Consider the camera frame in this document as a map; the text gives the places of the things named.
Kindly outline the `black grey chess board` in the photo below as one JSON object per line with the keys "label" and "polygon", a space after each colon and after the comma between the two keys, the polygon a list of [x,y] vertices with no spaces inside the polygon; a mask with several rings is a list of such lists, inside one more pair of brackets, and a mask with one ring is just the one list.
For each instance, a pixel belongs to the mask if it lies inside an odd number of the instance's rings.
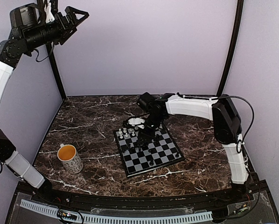
{"label": "black grey chess board", "polygon": [[[151,141],[148,145],[148,150],[135,154],[130,154],[129,152],[124,154],[121,153],[119,145],[120,141],[125,140],[126,142],[135,142],[138,140],[139,130],[127,130],[127,133],[128,135],[126,135],[121,129],[113,131],[125,174],[128,178],[185,160],[182,151],[164,125],[161,125],[160,129],[155,133],[156,136],[159,137],[159,141]],[[174,156],[177,152],[180,154],[179,158],[175,158]],[[149,162],[152,158],[154,165],[150,166]]]}

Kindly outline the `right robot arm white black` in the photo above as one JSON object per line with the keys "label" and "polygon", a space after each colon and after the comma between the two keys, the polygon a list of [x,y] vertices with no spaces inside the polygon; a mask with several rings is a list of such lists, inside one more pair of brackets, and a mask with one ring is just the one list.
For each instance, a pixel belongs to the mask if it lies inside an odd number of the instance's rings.
{"label": "right robot arm white black", "polygon": [[137,105],[148,117],[130,118],[127,123],[140,127],[143,139],[153,139],[156,129],[169,115],[188,115],[212,121],[214,136],[227,154],[232,183],[237,184],[229,191],[228,198],[237,203],[246,195],[243,184],[246,183],[249,173],[243,153],[246,135],[242,133],[241,118],[232,101],[234,98],[240,97],[225,94],[207,97],[166,93],[157,98],[146,92],[139,97]]}

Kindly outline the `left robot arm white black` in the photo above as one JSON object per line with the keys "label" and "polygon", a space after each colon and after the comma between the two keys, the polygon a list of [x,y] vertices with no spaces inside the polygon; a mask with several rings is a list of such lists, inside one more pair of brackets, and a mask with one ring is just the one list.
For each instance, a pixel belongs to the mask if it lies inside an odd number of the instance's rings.
{"label": "left robot arm white black", "polygon": [[[70,6],[63,15],[58,11],[56,0],[44,6],[30,3],[10,12],[10,35],[0,42],[0,110],[12,106],[19,108],[19,101],[11,96],[9,88],[14,85],[12,74],[22,56],[32,56],[33,51],[47,44],[65,44],[89,16],[88,12]],[[20,154],[15,145],[0,128],[0,165],[6,165],[20,179],[38,189],[37,194],[45,203],[53,203],[56,193],[50,189],[50,181]]]}

